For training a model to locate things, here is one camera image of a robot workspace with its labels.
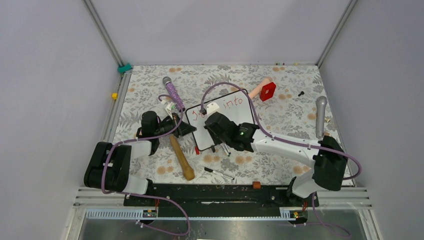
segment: microphone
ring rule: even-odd
[[[166,90],[168,90],[169,95],[171,95],[176,101],[182,106],[182,109],[180,109],[180,106],[177,104],[176,107],[180,112],[184,112],[186,110],[186,107],[183,104],[183,101],[181,100],[180,96],[178,96],[177,90],[175,89],[175,86],[172,84],[171,78],[169,76],[166,76],[162,79],[163,84],[165,84]]]
[[[315,134],[318,139],[324,137],[324,118],[326,116],[327,98],[320,96],[316,99],[316,130]]]

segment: teal clip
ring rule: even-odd
[[[118,67],[118,72],[120,73],[120,74],[123,74],[123,73],[125,73],[126,71],[128,71],[128,70],[130,70],[130,69],[132,69],[133,67],[131,66],[131,64],[127,64],[127,65],[125,65],[125,66],[121,66],[121,67]]]

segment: floral pattern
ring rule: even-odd
[[[168,94],[162,78],[172,79],[186,108],[198,105],[203,92],[213,84],[230,82],[251,91],[265,77],[271,77],[277,85],[274,96],[261,101],[253,99],[261,124],[267,130],[304,139],[316,139],[315,100],[325,96],[320,72],[316,66],[266,66],[266,65],[148,65],[134,66],[126,91],[114,143],[135,138],[141,126],[142,114],[155,111],[159,117],[166,117],[165,107],[158,101],[158,95]],[[206,99],[216,98],[236,91],[234,87],[217,86]],[[325,110],[326,134],[339,141],[336,123],[331,109]],[[290,180],[309,170],[301,163],[287,157],[267,153],[231,151],[227,156],[220,146],[216,152],[210,149],[196,155],[193,135],[180,137],[178,142],[187,161],[194,169],[195,178],[187,181],[168,137],[162,137],[156,153],[152,156],[133,159],[130,174],[148,178],[156,183],[193,184],[251,184],[260,181],[268,185],[286,185]],[[208,167],[235,177],[225,177],[204,171]]]

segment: gray floor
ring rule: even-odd
[[[366,239],[359,215],[354,210],[326,210],[322,219],[325,222],[339,224],[348,229],[352,240]],[[309,223],[316,222],[312,211],[309,211]],[[187,236],[171,236],[140,226],[129,220],[86,219],[81,231],[80,240],[308,240],[342,239],[328,232],[322,225],[305,227],[281,226],[287,222],[280,221],[191,221],[191,231]],[[167,231],[184,232],[185,221],[155,221],[152,226]]]

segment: wooden rolling pin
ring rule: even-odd
[[[177,138],[174,135],[170,134],[169,141],[171,142],[176,158],[178,159],[178,162],[181,165],[182,174],[184,175],[185,179],[187,179],[188,181],[193,180],[195,178],[195,171],[187,162],[186,156],[184,156],[184,153],[181,150]]]
[[[272,82],[273,79],[270,76],[265,77],[257,87],[255,87],[251,92],[249,92],[249,98],[253,99],[256,95],[261,93],[262,87]]]

